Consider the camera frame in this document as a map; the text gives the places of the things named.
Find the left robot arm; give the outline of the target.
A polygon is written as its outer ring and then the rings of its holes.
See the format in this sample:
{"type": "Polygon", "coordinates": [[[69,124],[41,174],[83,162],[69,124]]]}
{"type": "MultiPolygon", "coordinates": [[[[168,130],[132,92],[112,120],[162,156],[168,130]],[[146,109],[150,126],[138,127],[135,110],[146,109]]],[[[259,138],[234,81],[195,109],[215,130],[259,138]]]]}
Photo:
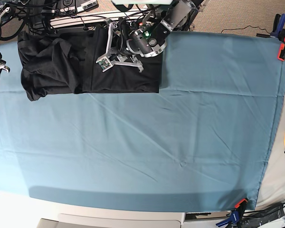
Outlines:
{"type": "Polygon", "coordinates": [[[166,38],[173,31],[187,31],[202,12],[207,0],[174,0],[168,7],[149,4],[147,9],[136,13],[138,19],[130,21],[130,14],[118,21],[105,19],[108,25],[106,51],[96,63],[102,71],[113,66],[136,67],[143,71],[138,56],[156,57],[167,46],[166,38]]]}

